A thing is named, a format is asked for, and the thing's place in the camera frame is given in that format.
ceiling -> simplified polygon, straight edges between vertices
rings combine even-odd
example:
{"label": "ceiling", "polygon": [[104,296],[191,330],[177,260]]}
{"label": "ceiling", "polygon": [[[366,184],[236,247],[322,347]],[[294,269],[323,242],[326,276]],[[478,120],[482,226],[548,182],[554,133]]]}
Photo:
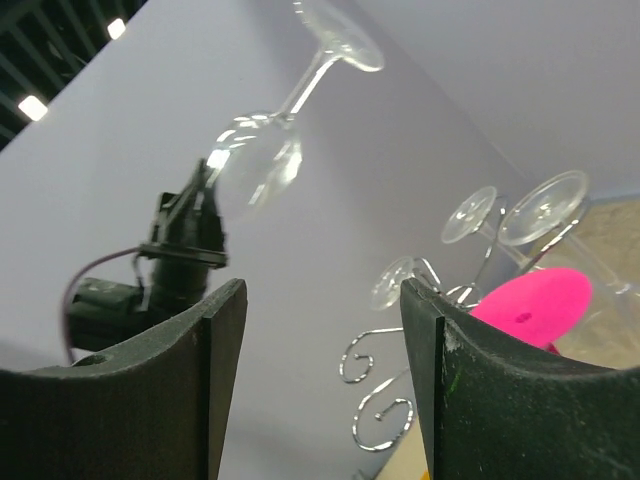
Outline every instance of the ceiling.
{"label": "ceiling", "polygon": [[356,0],[532,184],[640,193],[638,0]]}
{"label": "ceiling", "polygon": [[146,0],[9,0],[0,5],[0,150],[26,125],[18,108],[33,95],[48,105]]}

ceiling light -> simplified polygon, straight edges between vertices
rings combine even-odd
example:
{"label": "ceiling light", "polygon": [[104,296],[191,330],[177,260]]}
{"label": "ceiling light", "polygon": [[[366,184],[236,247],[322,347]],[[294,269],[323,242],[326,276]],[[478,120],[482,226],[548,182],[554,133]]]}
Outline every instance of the ceiling light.
{"label": "ceiling light", "polygon": [[34,122],[37,122],[42,117],[45,116],[47,111],[49,110],[47,106],[38,100],[37,97],[33,95],[29,95],[23,101],[18,104],[18,108],[24,112],[24,114],[29,117]]}
{"label": "ceiling light", "polygon": [[120,35],[122,35],[126,29],[127,27],[121,18],[116,18],[113,22],[111,22],[107,26],[107,31],[109,32],[109,36],[114,40],[116,40],[117,38],[120,38]]}

wire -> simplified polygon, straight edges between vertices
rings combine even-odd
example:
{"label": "wire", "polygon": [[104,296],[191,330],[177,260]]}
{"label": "wire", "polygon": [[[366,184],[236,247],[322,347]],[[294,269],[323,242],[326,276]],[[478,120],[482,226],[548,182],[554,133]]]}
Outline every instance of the wire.
{"label": "wire", "polygon": [[[71,342],[71,328],[69,326],[69,307],[76,293],[76,287],[78,283],[80,282],[82,277],[84,277],[87,272],[89,272],[89,270],[93,270],[98,265],[102,265],[103,263],[110,262],[111,260],[115,260],[116,258],[125,257],[134,253],[138,253],[138,247],[128,248],[126,250],[121,250],[119,252],[100,257],[97,260],[94,260],[88,265],[82,267],[67,284],[67,288],[65,288],[64,293],[62,294],[62,303],[60,305],[60,325],[62,327],[62,339],[64,342],[64,348],[67,354],[67,360],[69,361],[70,365],[73,365],[76,360],[72,350],[73,345]],[[138,285],[141,288],[144,288],[142,275],[140,274],[140,270],[138,268],[138,257],[138,255],[134,257],[133,265],[136,272],[136,280],[138,282]]]}

glass stem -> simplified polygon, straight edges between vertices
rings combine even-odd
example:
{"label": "glass stem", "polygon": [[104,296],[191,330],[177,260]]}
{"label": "glass stem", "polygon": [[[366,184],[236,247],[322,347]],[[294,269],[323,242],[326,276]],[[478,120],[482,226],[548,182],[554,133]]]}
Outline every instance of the glass stem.
{"label": "glass stem", "polygon": [[295,115],[298,113],[309,98],[309,95],[311,95],[311,92],[316,88],[318,82],[338,59],[339,57],[331,51],[318,50],[311,61],[311,65],[304,72],[304,75],[276,115]]}
{"label": "glass stem", "polygon": [[616,290],[624,290],[628,285],[621,281],[618,275],[600,258],[591,251],[581,240],[574,235],[567,235],[565,237],[567,245],[572,248],[581,258],[584,260],[585,267],[588,271],[598,278],[607,287],[612,287]]}
{"label": "glass stem", "polygon": [[[496,238],[496,231],[486,223],[482,224],[482,227],[480,227],[478,233],[480,233],[490,242],[493,242],[493,240]],[[513,247],[507,247],[500,242],[496,242],[495,246],[498,248],[498,250],[500,250],[511,260],[513,260],[519,268],[524,267],[529,262],[529,258],[520,250],[517,250]]]}

black mount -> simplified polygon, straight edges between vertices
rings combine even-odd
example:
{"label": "black mount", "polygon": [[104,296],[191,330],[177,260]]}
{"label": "black mount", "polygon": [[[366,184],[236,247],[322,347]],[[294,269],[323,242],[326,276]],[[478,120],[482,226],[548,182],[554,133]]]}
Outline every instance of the black mount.
{"label": "black mount", "polygon": [[232,280],[71,368],[0,369],[0,478],[218,478],[246,312]]}
{"label": "black mount", "polygon": [[127,340],[198,303],[209,270],[227,265],[222,219],[205,160],[179,194],[162,193],[139,257],[154,261],[151,289],[96,278],[81,282],[69,309],[74,347],[98,351]]}

